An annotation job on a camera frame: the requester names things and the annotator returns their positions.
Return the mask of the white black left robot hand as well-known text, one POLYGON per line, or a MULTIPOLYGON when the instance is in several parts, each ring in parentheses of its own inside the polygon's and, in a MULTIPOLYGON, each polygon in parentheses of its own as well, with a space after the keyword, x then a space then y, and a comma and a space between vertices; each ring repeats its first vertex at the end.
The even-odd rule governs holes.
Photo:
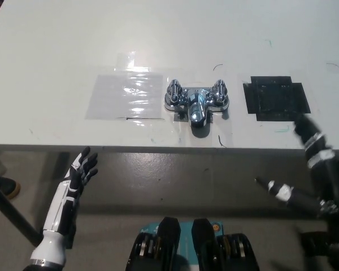
POLYGON ((33 250, 25 270, 63 270, 66 251, 73 246, 80 198, 98 173, 98 154, 84 148, 70 165, 53 196, 42 229, 42 240, 33 250))

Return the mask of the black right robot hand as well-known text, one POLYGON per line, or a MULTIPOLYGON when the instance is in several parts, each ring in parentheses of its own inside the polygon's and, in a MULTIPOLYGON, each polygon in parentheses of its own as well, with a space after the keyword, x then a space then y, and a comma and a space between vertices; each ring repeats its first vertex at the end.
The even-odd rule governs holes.
POLYGON ((306 115, 298 115, 294 132, 305 151, 314 194, 275 180, 257 177, 255 182, 287 207, 330 221, 339 221, 339 170, 336 154, 325 134, 306 115))

